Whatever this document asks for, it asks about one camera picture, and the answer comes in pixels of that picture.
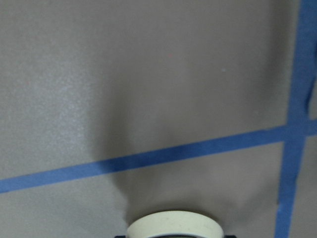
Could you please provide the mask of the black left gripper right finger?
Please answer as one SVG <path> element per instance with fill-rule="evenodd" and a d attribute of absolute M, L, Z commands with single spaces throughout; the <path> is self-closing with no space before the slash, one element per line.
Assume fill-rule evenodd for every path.
<path fill-rule="evenodd" d="M 227 235 L 227 234 L 224 234 L 224 236 L 222 238 L 236 238 L 236 235 Z"/>

